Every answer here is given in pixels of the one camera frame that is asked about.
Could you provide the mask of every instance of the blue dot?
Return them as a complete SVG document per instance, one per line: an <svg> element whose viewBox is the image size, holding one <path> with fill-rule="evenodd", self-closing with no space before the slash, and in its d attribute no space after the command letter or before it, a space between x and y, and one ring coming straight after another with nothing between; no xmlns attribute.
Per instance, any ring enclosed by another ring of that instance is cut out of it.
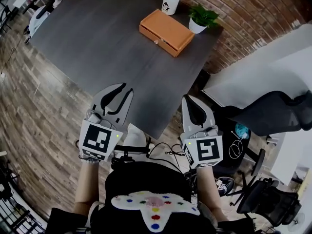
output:
<svg viewBox="0 0 312 234"><path fill-rule="evenodd" d="M159 228L159 225L158 224L152 224L151 226L154 230L157 230Z"/></svg>

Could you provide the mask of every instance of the person's left arm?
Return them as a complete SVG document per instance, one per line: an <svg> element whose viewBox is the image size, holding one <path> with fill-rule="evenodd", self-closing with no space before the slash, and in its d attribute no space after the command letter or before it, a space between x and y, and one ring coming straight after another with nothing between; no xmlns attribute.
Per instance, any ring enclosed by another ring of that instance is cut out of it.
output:
<svg viewBox="0 0 312 234"><path fill-rule="evenodd" d="M73 213L88 216L93 202L98 201L98 162L82 162Z"/></svg>

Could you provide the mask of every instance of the potted plant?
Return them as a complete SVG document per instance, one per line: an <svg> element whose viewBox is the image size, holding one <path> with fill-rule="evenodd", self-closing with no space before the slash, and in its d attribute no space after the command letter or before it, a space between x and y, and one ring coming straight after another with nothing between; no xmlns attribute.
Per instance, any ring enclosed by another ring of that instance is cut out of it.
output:
<svg viewBox="0 0 312 234"><path fill-rule="evenodd" d="M201 4L192 6L190 9L189 29L195 34L202 32L205 28L218 26L215 20L219 14L212 10L206 10Z"/></svg>

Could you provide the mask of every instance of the white pants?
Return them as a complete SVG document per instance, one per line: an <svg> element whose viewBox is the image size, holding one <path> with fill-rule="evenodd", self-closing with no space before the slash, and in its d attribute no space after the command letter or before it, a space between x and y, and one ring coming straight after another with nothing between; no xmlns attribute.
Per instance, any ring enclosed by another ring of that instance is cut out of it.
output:
<svg viewBox="0 0 312 234"><path fill-rule="evenodd" d="M125 141L123 142L124 146L137 146L137 147L145 147L146 146L146 137L142 130L137 128L136 126L129 124L128 126L128 135L125 138ZM123 155L123 152L116 152L116 157L121 157ZM152 162L157 163L163 166L166 166L168 168L171 168L177 172L179 170L175 168L172 164L162 161L162 160L154 160L154 159L164 159L171 163L173 163L176 167L178 167L176 160L171 155L166 155L164 150L160 147L156 147L151 155L150 159L146 157L146 154L128 154L128 156L131 156L135 161L144 161L144 162Z"/></svg>

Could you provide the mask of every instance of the person's right arm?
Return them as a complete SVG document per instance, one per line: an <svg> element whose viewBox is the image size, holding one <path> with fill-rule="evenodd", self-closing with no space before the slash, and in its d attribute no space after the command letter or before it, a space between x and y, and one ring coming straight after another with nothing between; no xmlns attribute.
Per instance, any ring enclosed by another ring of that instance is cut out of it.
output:
<svg viewBox="0 0 312 234"><path fill-rule="evenodd" d="M221 209L221 198L211 166L197 169L197 197L209 208L218 222L229 221Z"/></svg>

